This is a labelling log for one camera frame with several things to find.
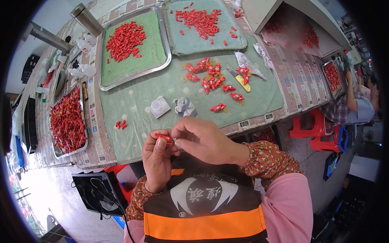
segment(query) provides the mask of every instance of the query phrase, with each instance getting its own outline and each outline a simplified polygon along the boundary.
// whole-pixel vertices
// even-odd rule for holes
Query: table
[[[223,0],[228,8],[232,7],[232,2]],[[104,0],[93,0],[86,7],[95,15],[99,23],[103,26],[109,21],[122,16],[123,14],[135,11],[137,9],[161,5],[160,0],[132,0],[118,5],[109,10],[104,5]],[[248,25],[245,18],[239,18],[241,29],[257,39],[258,43],[265,49],[268,57],[273,61],[276,72],[278,86],[283,94],[284,107],[263,116],[251,118],[221,129],[228,136],[237,136],[240,133],[259,130],[262,127],[269,126],[281,119],[300,114],[301,112],[313,109],[329,101],[331,98],[327,84],[325,84],[324,74],[321,70],[323,62],[317,56],[300,54],[278,46],[266,45],[261,36],[255,35]],[[71,44],[80,38],[83,34],[82,27],[71,19],[58,32],[58,36],[65,39],[66,36],[72,36]],[[98,67],[99,51],[96,49],[101,43],[101,35],[97,38],[97,44],[93,46],[92,51],[82,54],[78,57],[80,63],[89,63]],[[39,59],[36,68],[33,70],[26,88],[23,91],[21,104],[26,105],[27,98],[35,96],[35,88],[38,84],[38,70],[45,58],[50,58],[55,48],[49,47],[45,50]],[[43,103],[40,99],[36,105],[36,124],[38,135],[38,146],[36,152],[29,156],[34,168],[46,168],[67,166],[76,164],[78,168],[92,169],[99,167],[114,166],[118,164],[133,163],[141,158],[131,158],[127,161],[117,161],[105,130],[105,124],[102,114],[100,98],[98,96],[98,75],[97,71],[94,77],[84,76],[79,80],[80,83],[87,82],[89,100],[84,102],[84,114],[88,131],[89,144],[84,152],[73,154],[61,160],[54,157],[51,147],[51,133],[49,125],[50,106],[58,99],[53,97],[51,91],[54,88],[54,81],[49,84],[50,94],[46,97],[47,102]],[[64,85],[64,89],[59,97],[70,89],[70,81]]]

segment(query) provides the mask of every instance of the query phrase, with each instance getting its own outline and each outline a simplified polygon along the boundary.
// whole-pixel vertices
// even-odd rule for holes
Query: plaid shirt
[[[354,98],[361,99],[363,97],[363,93],[361,92],[354,92]],[[347,107],[347,96],[343,95],[336,100],[330,100],[327,104],[322,105],[319,107],[320,111],[323,113],[323,115],[329,120],[330,122],[333,122],[336,125],[349,125],[346,124],[347,117],[349,116],[350,109]]]

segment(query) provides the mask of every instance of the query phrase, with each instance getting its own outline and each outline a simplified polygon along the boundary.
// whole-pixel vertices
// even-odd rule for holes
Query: yellow knife handle
[[[242,85],[242,87],[247,91],[247,92],[250,92],[251,91],[251,88],[248,84],[244,85],[244,79],[242,76],[238,75],[235,77],[237,79],[237,81],[240,83],[240,85]]]

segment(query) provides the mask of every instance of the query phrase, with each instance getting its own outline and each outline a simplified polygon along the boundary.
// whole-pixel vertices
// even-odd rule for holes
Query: thermos lid
[[[85,9],[85,6],[80,3],[79,5],[77,5],[71,12],[70,12],[70,15],[75,18],[77,17],[83,10]]]

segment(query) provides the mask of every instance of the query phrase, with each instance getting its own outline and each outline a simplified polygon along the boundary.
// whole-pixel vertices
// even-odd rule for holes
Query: knife
[[[243,77],[235,69],[233,69],[229,64],[227,64],[227,70],[235,77],[235,79],[240,83],[240,85],[242,85],[242,87],[247,92],[251,91],[251,88],[248,84],[244,85]]]

